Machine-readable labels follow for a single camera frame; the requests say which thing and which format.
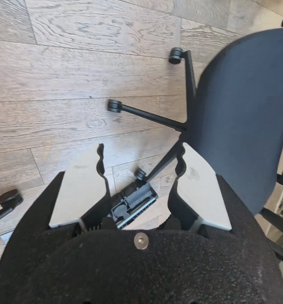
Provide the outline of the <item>dark grey office chair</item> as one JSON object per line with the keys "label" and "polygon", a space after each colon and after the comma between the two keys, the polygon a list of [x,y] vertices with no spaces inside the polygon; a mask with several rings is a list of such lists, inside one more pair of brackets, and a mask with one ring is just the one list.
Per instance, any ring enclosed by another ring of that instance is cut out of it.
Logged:
{"label": "dark grey office chair", "polygon": [[140,116],[173,128],[181,135],[160,163],[141,182],[150,181],[175,157],[177,179],[169,195],[168,208],[184,230],[200,226],[218,227],[223,219],[208,203],[184,191],[183,172],[188,173],[188,149],[193,149],[228,182],[253,215],[261,214],[283,232],[283,218],[264,208],[276,182],[283,148],[283,29],[254,33],[226,46],[208,64],[196,87],[190,51],[173,48],[169,62],[185,59],[187,120],[180,123],[109,99],[107,109]]}

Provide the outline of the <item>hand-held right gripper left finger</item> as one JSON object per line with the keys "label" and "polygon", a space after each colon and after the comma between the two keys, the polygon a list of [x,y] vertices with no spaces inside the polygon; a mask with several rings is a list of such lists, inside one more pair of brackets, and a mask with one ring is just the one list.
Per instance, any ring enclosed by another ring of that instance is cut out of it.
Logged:
{"label": "hand-held right gripper left finger", "polygon": [[100,225],[88,223],[87,216],[96,203],[106,195],[110,197],[104,176],[103,149],[102,143],[91,145],[68,165],[49,221],[50,228],[77,223],[82,231],[88,231]]}

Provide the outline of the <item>black chair base with caster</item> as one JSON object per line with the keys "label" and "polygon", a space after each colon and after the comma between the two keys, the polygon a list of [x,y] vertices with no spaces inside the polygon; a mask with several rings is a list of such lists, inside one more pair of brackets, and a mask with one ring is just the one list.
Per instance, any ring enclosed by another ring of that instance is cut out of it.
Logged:
{"label": "black chair base with caster", "polygon": [[12,212],[23,202],[23,197],[17,189],[10,190],[0,195],[0,220]]}

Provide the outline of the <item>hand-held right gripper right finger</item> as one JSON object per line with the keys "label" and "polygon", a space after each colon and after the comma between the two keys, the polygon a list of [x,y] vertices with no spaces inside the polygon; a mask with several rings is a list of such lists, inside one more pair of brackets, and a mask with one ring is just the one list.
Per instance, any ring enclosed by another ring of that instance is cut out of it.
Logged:
{"label": "hand-held right gripper right finger", "polygon": [[188,143],[177,153],[177,177],[168,198],[168,209],[182,230],[198,231],[201,225],[232,230],[215,171]]}

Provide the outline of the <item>black chair tilt mechanism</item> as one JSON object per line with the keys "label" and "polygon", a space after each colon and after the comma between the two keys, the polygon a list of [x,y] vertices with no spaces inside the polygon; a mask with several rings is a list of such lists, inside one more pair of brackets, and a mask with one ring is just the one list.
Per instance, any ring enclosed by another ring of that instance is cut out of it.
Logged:
{"label": "black chair tilt mechanism", "polygon": [[143,185],[133,182],[111,197],[112,208],[108,217],[113,218],[117,229],[121,230],[153,205],[158,197],[149,182]]}

